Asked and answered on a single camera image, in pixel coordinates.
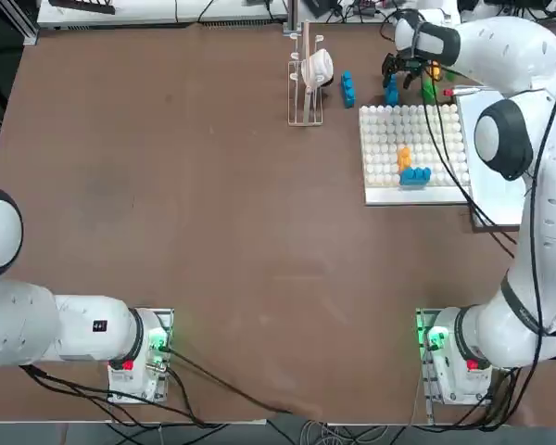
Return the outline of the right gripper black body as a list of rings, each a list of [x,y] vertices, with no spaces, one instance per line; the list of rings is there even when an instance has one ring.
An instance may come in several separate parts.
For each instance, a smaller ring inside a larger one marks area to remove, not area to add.
[[[407,58],[400,54],[393,57],[394,71],[421,71],[423,62],[419,58]]]

